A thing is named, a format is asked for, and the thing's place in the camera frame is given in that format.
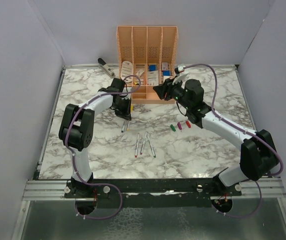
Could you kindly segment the yellow white pen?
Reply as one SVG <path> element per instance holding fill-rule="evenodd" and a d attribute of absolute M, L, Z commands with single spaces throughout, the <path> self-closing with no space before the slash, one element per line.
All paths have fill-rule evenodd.
<path fill-rule="evenodd" d="M 131 115 L 132 111 L 133 111 L 133 105 L 131 104 L 131 106 L 130 106 L 130 115 Z M 129 131 L 130 122 L 131 122 L 131 119 L 127 121 L 127 128 L 126 128 L 127 131 Z"/>

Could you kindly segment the blue white pen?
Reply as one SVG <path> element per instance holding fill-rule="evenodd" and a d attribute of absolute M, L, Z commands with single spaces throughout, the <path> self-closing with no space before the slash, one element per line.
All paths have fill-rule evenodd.
<path fill-rule="evenodd" d="M 122 132 L 122 133 L 123 133 L 124 130 L 125 130 L 125 125 L 126 125 L 126 121 L 124 121 L 124 123 L 123 123 L 122 129 L 121 129 L 121 132 Z"/>

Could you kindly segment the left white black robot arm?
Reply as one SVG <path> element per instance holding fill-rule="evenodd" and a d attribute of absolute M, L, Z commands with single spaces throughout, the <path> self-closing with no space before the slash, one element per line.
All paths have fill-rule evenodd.
<path fill-rule="evenodd" d="M 93 138 L 95 117 L 112 109 L 117 117 L 130 121 L 131 99 L 126 92 L 125 81 L 114 78 L 110 86 L 101 88 L 88 102 L 79 105 L 70 103 L 64 110 L 58 136 L 71 157 L 71 187 L 84 198 L 93 193 L 93 173 L 87 148 Z"/>

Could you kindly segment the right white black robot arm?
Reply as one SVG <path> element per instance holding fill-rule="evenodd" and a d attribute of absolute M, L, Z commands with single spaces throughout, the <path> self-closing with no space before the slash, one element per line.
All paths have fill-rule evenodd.
<path fill-rule="evenodd" d="M 168 78 L 153 89 L 160 99 L 175 100 L 185 108 L 191 123 L 219 135 L 240 151 L 240 162 L 217 174 L 212 183 L 215 194 L 223 196 L 238 182 L 257 181 L 280 163 L 271 134 L 264 129 L 247 129 L 215 112 L 204 102 L 199 80 L 182 83 Z"/>

